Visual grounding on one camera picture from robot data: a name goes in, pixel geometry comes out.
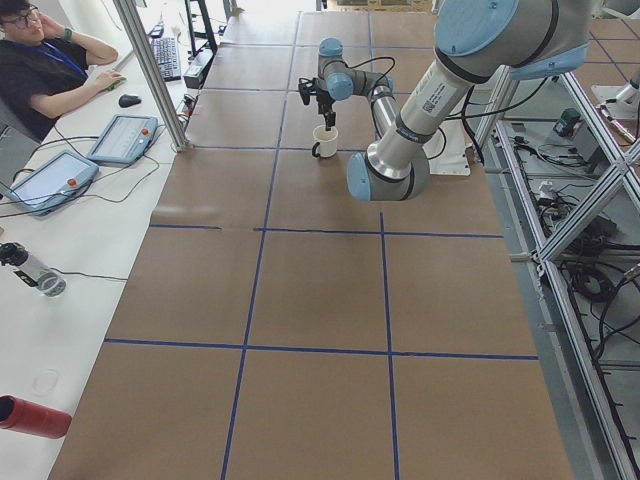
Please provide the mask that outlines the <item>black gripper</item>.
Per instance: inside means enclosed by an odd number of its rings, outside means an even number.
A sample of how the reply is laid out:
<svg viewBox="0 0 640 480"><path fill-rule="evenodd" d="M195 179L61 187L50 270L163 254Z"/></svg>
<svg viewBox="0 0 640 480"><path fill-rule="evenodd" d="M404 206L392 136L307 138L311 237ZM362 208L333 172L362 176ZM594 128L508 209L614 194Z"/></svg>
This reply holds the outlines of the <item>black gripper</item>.
<svg viewBox="0 0 640 480"><path fill-rule="evenodd" d="M323 89L317 89L315 96L318 105L318 113L322 115L324 119L324 129L325 131L330 131L335 126L336 122L336 114L333 112L332 108L334 99Z"/></svg>

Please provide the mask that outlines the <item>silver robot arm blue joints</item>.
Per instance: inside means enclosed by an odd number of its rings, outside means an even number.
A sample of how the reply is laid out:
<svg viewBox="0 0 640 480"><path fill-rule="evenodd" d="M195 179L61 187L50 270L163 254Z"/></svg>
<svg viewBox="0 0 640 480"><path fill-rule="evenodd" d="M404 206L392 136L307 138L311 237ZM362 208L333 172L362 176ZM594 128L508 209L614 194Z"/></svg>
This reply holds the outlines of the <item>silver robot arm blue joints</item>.
<svg viewBox="0 0 640 480"><path fill-rule="evenodd" d="M347 166L350 194L360 201L403 201L426 186L423 150L470 89L501 66L516 80L570 72L587 57L592 5L588 1L447 1L435 24L434 61L404 105L381 73L350 67L343 45L319 46L317 89L334 102L369 100L381 137Z"/></svg>

